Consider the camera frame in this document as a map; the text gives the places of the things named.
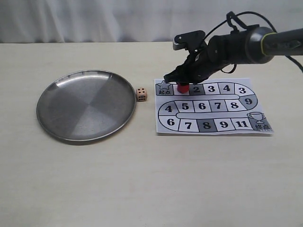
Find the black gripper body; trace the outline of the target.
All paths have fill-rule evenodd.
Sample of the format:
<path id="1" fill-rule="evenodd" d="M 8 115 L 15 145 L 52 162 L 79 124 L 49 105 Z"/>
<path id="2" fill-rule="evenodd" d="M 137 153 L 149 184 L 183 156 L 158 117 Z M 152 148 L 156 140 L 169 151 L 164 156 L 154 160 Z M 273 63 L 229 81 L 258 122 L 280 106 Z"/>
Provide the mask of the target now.
<path id="1" fill-rule="evenodd" d="M 195 80 L 196 83 L 201 83 L 229 65 L 231 63 L 227 61 L 212 62 L 208 55 L 208 45 L 203 43 L 199 52 L 189 54 L 176 70 L 182 75 L 182 80 Z"/>

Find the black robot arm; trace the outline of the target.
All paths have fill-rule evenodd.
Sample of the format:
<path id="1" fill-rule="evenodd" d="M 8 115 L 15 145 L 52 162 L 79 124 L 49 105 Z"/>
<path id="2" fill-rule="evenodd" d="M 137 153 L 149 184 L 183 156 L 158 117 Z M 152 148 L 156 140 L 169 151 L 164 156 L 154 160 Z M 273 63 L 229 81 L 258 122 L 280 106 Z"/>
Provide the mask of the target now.
<path id="1" fill-rule="evenodd" d="M 177 35 L 173 49 L 189 52 L 185 62 L 164 76 L 166 83 L 198 84 L 229 65 L 265 64 L 274 56 L 303 53 L 303 30 L 280 33 L 268 27 L 252 26 L 246 31 L 215 35 L 208 42 L 198 30 Z"/>

